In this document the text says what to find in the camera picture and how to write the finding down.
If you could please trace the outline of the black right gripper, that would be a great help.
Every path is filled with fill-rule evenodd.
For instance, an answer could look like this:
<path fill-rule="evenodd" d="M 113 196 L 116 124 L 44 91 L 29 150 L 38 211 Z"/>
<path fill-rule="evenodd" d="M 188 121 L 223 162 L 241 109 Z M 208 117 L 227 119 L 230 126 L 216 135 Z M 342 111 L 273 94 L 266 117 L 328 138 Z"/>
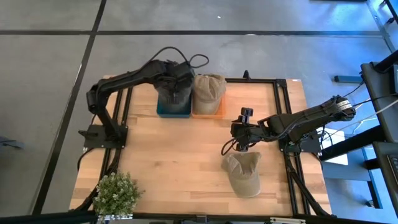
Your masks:
<path fill-rule="evenodd" d="M 231 124 L 230 133 L 232 138 L 238 142 L 236 151 L 248 152 L 249 144 L 268 140 L 267 128 L 263 124 L 249 124 L 249 119 L 253 116 L 253 113 L 252 108 L 242 107 L 238 118 L 240 123 Z"/>

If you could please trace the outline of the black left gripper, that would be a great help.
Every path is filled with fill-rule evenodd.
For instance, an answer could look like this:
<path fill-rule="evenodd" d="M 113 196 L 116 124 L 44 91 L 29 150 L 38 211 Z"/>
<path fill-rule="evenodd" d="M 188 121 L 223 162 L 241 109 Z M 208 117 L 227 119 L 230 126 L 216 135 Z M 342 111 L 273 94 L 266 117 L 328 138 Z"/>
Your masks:
<path fill-rule="evenodd" d="M 188 62 L 167 62 L 165 65 L 166 72 L 157 79 L 157 91 L 165 94 L 166 105 L 177 105 L 180 103 L 179 93 L 192 87 L 195 72 Z"/>

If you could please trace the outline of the beige cap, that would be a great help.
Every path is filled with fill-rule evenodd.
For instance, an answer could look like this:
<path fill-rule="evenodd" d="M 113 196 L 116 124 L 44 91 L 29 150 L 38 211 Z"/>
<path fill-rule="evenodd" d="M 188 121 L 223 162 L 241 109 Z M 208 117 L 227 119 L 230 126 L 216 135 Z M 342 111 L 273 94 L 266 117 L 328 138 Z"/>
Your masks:
<path fill-rule="evenodd" d="M 224 157 L 221 168 L 228 174 L 230 185 L 239 198 L 251 198 L 261 193 L 258 164 L 260 152 L 229 154 Z"/>
<path fill-rule="evenodd" d="M 214 73 L 197 75 L 193 86 L 193 112 L 203 115 L 216 114 L 225 91 L 225 76 Z"/>

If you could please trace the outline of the orange plastic bin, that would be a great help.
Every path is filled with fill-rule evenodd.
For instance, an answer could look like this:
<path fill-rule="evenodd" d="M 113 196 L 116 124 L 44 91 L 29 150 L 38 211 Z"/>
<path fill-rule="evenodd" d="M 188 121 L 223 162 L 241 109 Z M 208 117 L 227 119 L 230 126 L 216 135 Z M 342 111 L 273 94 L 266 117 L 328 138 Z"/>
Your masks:
<path fill-rule="evenodd" d="M 195 118 L 195 119 L 223 119 L 223 117 L 226 113 L 225 98 L 226 97 L 224 95 L 221 97 L 218 110 L 215 114 L 195 114 L 193 111 L 193 104 L 192 104 L 192 111 L 191 111 L 192 118 Z"/>

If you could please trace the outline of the white sheet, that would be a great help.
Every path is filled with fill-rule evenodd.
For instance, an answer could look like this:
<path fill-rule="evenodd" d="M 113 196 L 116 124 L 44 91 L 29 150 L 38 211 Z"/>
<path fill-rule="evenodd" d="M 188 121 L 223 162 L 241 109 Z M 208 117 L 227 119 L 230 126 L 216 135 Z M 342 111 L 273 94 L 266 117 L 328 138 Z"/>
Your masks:
<path fill-rule="evenodd" d="M 321 146 L 321 152 L 331 152 L 331 149 L 327 149 L 330 146 L 334 146 L 335 144 L 344 141 L 346 136 L 343 131 L 338 131 L 335 134 L 335 129 L 330 128 L 318 128 L 317 129 L 319 137 L 319 142 Z M 329 163 L 339 164 L 339 165 L 348 165 L 348 156 L 347 154 L 343 154 L 332 159 L 326 160 Z"/>

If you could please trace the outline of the black desk leg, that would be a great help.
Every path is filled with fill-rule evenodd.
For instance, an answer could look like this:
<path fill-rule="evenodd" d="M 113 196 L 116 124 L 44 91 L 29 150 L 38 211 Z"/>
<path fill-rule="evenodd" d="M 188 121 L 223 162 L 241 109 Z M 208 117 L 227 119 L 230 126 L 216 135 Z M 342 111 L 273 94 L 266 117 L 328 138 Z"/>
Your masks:
<path fill-rule="evenodd" d="M 326 161 L 334 157 L 347 154 L 364 146 L 370 145 L 375 141 L 385 141 L 386 137 L 381 125 L 375 126 L 360 134 L 354 135 L 344 141 L 333 144 L 323 150 L 319 156 L 321 161 Z"/>

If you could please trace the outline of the green potted plant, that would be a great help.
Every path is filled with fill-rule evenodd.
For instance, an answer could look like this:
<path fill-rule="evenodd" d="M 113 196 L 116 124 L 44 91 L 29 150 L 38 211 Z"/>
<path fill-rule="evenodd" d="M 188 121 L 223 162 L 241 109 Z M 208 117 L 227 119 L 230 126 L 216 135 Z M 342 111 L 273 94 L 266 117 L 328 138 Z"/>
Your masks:
<path fill-rule="evenodd" d="M 105 175 L 95 188 L 93 207 L 97 215 L 125 216 L 133 213 L 145 190 L 140 189 L 137 180 L 129 172 L 112 172 Z"/>

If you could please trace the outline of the blue bar on floor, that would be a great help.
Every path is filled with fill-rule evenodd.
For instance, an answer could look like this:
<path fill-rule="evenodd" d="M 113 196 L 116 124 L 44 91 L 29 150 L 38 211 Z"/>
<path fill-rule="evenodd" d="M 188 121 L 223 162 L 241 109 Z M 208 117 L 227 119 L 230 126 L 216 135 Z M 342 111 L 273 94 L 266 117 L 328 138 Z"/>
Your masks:
<path fill-rule="evenodd" d="M 334 81 L 337 83 L 361 83 L 363 81 L 361 76 L 334 76 Z"/>

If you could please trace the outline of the blue stand leg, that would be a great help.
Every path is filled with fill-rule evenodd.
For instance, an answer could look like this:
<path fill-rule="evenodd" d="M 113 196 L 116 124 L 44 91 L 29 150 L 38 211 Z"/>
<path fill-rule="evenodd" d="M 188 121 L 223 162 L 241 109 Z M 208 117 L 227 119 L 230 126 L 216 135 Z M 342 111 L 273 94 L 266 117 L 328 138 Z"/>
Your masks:
<path fill-rule="evenodd" d="M 375 157 L 370 158 L 368 156 L 367 147 L 363 147 L 361 150 L 362 150 L 362 153 L 364 156 L 364 168 L 368 171 L 369 178 L 370 178 L 370 180 L 367 181 L 367 184 L 369 187 L 369 192 L 371 194 L 371 200 L 368 200 L 366 202 L 366 206 L 372 207 L 375 209 L 383 209 L 381 198 L 380 198 L 379 192 L 377 190 L 377 186 L 376 186 L 374 176 L 372 173 L 373 170 L 379 168 L 379 163 Z"/>

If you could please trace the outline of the black keyboard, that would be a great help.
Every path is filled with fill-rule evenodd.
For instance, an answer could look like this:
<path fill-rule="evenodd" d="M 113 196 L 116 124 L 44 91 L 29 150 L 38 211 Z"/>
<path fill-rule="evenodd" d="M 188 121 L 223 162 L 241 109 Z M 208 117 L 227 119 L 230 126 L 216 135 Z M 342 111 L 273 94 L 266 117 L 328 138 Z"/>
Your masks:
<path fill-rule="evenodd" d="M 394 173 L 396 167 L 388 158 L 388 156 L 393 155 L 398 157 L 398 143 L 373 142 L 373 148 L 391 201 L 394 205 L 398 206 L 398 174 Z"/>

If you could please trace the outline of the black horizontal beam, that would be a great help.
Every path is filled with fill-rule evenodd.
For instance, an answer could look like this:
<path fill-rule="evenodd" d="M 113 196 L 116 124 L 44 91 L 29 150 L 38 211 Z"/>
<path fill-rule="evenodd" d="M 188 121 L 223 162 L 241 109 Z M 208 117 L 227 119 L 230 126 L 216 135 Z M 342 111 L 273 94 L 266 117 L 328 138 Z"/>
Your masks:
<path fill-rule="evenodd" d="M 241 215 L 190 215 L 190 214 L 165 214 L 165 213 L 133 213 L 125 216 L 107 215 L 98 216 L 94 211 L 72 211 L 62 213 L 47 213 L 39 215 L 24 215 L 16 217 L 0 217 L 0 224 L 79 224 L 96 221 L 110 220 L 175 220 L 208 223 L 215 221 L 226 222 L 262 222 L 269 223 L 269 216 L 241 216 Z M 306 224 L 385 224 L 380 222 L 368 222 L 336 218 L 333 216 L 315 216 L 297 214 L 291 217 L 303 219 Z"/>

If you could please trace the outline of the black aluminium frame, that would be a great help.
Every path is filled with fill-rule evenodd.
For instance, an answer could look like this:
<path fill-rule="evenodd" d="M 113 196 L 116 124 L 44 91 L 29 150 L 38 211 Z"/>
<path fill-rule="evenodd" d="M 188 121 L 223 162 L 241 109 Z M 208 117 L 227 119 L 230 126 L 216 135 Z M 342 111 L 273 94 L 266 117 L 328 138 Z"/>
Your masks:
<path fill-rule="evenodd" d="M 230 139 L 231 122 L 241 108 L 254 110 L 251 122 L 277 113 L 304 110 L 306 101 L 300 80 L 229 78 L 222 101 L 222 115 L 161 118 L 157 92 L 143 84 L 113 93 L 110 112 L 129 131 L 121 149 L 93 149 L 80 163 L 70 208 L 77 208 L 118 159 L 118 170 L 130 173 L 143 191 L 136 218 L 216 219 L 241 217 L 291 217 L 313 214 L 285 168 L 284 147 L 260 142 L 261 192 L 253 198 L 237 197 L 221 168 L 221 149 Z"/>

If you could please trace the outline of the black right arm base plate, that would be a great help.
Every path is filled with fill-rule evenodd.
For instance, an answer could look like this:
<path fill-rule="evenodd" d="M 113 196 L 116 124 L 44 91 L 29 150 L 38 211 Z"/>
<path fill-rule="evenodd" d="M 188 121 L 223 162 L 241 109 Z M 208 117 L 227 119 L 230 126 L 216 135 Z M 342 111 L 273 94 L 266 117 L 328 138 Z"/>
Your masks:
<path fill-rule="evenodd" d="M 301 139 L 296 143 L 289 141 L 288 139 L 279 140 L 279 149 L 283 152 L 308 152 L 318 153 L 321 151 L 320 143 L 317 138 L 307 137 Z"/>

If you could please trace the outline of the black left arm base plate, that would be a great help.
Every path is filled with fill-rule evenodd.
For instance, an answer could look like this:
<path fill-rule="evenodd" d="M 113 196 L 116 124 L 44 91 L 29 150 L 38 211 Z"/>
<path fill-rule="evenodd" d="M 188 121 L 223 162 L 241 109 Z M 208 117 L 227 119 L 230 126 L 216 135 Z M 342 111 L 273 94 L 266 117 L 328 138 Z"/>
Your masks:
<path fill-rule="evenodd" d="M 123 148 L 126 145 L 128 127 L 118 126 L 116 130 L 107 130 L 103 125 L 89 125 L 88 129 L 78 133 L 85 139 L 87 148 Z"/>

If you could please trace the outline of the silver metal bracket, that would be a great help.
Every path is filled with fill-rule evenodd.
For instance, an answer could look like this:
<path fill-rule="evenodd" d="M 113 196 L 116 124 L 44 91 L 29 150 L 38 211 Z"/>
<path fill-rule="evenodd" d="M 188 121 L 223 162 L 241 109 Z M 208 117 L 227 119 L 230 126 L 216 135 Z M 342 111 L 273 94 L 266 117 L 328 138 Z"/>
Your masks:
<path fill-rule="evenodd" d="M 284 218 L 284 217 L 270 217 L 269 223 L 271 224 L 306 224 L 303 219 Z"/>

